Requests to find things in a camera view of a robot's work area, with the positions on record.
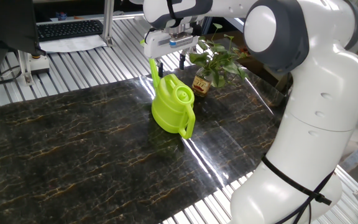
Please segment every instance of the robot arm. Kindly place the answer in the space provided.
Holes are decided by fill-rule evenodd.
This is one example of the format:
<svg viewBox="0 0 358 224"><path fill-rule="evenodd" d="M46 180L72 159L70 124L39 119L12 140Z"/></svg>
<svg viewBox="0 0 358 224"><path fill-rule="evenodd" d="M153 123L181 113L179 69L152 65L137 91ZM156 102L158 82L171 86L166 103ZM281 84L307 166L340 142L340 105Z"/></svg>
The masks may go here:
<svg viewBox="0 0 358 224"><path fill-rule="evenodd" d="M276 73L291 72L293 92L266 158L304 188L314 190L336 168L358 120L358 10L343 0L145 0L145 18L157 29L146 38L145 54L159 57L197 44L187 25L204 16L245 17L249 52ZM333 175L321 193L331 205L312 200L318 218L342 194ZM307 195L262 162L232 195L231 224L280 222Z"/></svg>
<svg viewBox="0 0 358 224"><path fill-rule="evenodd" d="M145 37L145 54L149 58L158 58L189 49L198 43L198 36L193 33L191 23L198 22L205 16L244 17L255 2L256 0L145 0L145 18L156 29Z"/></svg>

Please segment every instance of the dark marble surface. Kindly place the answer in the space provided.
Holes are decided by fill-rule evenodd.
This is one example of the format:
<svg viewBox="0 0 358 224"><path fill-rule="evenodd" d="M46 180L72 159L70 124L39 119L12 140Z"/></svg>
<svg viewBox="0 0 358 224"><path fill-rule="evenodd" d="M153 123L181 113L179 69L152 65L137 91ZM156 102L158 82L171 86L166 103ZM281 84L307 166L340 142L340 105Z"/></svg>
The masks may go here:
<svg viewBox="0 0 358 224"><path fill-rule="evenodd" d="M196 71L176 74L191 84ZM190 140L155 123L151 87L0 107L0 223L158 223L252 171L274 140L282 96L256 76L196 99Z"/></svg>

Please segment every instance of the white paper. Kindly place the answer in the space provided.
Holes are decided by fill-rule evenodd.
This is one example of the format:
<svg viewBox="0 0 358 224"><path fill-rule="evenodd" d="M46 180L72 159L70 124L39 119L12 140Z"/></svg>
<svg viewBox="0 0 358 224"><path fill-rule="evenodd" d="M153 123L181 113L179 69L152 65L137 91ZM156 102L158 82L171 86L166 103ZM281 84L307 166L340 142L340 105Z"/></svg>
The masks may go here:
<svg viewBox="0 0 358 224"><path fill-rule="evenodd" d="M96 47L105 47L107 45L99 35L92 35L87 37L40 42L40 46L42 50L48 53L56 53L91 50Z"/></svg>

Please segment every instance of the plant pot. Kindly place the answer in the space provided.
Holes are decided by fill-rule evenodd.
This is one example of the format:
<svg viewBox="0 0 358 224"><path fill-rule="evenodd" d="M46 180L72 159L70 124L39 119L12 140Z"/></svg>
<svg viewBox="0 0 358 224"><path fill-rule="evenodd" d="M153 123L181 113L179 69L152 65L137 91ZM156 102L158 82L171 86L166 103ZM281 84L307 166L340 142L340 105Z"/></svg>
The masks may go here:
<svg viewBox="0 0 358 224"><path fill-rule="evenodd" d="M206 71L204 68L200 68L197 71L191 86L194 94L205 97L212 85L212 79L213 76L210 72Z"/></svg>

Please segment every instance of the keyboard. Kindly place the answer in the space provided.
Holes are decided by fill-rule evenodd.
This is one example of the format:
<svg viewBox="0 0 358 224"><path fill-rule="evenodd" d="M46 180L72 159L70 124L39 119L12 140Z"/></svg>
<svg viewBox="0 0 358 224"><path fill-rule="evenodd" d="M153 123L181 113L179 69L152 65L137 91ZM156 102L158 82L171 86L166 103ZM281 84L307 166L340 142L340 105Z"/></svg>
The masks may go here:
<svg viewBox="0 0 358 224"><path fill-rule="evenodd" d="M99 20L61 22L56 24L37 25L40 42L60 40L72 37L100 35L103 25Z"/></svg>

